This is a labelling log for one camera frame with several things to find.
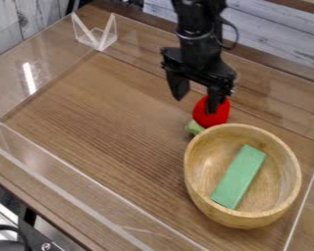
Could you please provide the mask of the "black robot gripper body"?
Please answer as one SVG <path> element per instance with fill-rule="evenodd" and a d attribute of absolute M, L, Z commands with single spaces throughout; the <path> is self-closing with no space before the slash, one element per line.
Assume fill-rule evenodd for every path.
<path fill-rule="evenodd" d="M 232 94 L 237 77 L 236 70 L 216 56 L 205 60 L 204 56 L 192 55 L 189 60 L 184 59 L 184 50 L 176 47 L 161 49 L 162 68 L 184 75 L 190 81 L 196 81 L 207 87 L 219 85 L 225 88 L 227 95 Z"/>

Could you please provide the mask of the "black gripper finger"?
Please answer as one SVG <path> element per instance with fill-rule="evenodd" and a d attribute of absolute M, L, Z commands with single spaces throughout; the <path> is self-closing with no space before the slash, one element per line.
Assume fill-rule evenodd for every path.
<path fill-rule="evenodd" d="M 180 73 L 168 71 L 166 79 L 170 87 L 173 97 L 181 100 L 190 90 L 190 80 Z"/>
<path fill-rule="evenodd" d="M 209 114 L 215 114 L 219 110 L 221 103 L 225 100 L 227 92 L 225 88 L 219 85 L 209 87 L 209 99 L 207 101 L 207 110 Z"/>

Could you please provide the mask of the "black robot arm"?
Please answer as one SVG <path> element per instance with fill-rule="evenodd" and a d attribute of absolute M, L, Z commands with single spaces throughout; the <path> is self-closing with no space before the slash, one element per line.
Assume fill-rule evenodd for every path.
<path fill-rule="evenodd" d="M 172 0 L 177 14 L 178 47 L 162 47 L 162 68 L 173 97 L 181 100 L 194 81 L 208 88 L 207 113 L 215 114 L 227 97 L 232 95 L 236 70 L 223 60 L 221 52 L 231 50 L 223 43 L 223 26 L 236 25 L 221 13 L 227 0 Z"/>

